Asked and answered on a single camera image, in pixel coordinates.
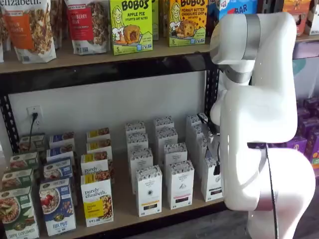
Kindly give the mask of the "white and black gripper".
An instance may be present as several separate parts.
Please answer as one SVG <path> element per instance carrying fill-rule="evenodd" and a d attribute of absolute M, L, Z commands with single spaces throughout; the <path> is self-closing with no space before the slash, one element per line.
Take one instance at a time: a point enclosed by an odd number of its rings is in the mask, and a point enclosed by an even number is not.
<path fill-rule="evenodd" d="M 210 155 L 216 161 L 220 160 L 220 134 L 216 132 L 213 123 L 208 122 L 208 117 L 205 113 L 198 113 L 198 118 L 204 124 L 204 136 L 207 140 L 207 148 Z"/>

